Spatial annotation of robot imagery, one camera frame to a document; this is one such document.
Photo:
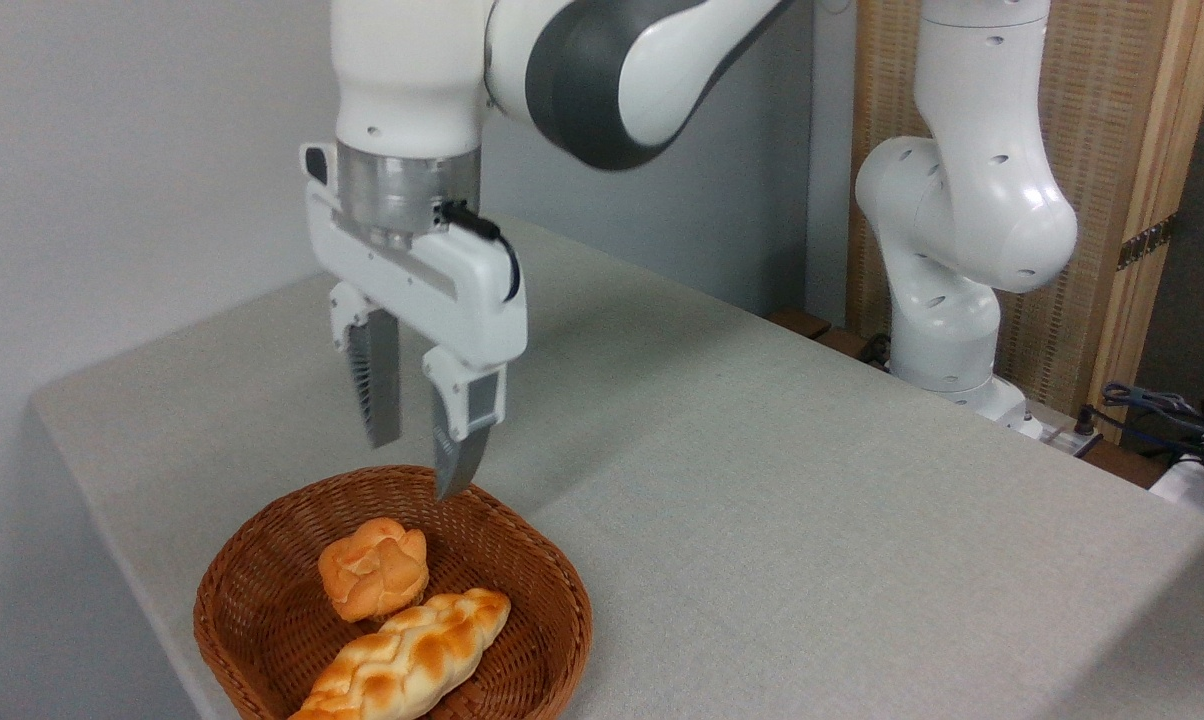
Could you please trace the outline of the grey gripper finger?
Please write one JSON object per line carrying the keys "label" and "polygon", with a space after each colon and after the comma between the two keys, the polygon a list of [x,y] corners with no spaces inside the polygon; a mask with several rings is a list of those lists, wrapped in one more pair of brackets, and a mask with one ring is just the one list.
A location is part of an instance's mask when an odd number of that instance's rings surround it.
{"label": "grey gripper finger", "polygon": [[402,432],[400,327],[349,282],[329,293],[334,347],[346,356],[370,445],[390,445]]}
{"label": "grey gripper finger", "polygon": [[445,347],[423,358],[432,386],[436,497],[445,501],[473,482],[491,429],[506,418],[507,368],[470,368]]}

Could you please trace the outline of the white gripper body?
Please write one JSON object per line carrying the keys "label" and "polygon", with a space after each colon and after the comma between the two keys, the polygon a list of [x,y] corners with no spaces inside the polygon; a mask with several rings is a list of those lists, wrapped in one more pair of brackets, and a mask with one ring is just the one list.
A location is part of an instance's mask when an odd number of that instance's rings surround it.
{"label": "white gripper body", "polygon": [[525,352],[520,266],[477,211],[479,151],[411,159],[308,143],[300,167],[321,268],[470,368]]}

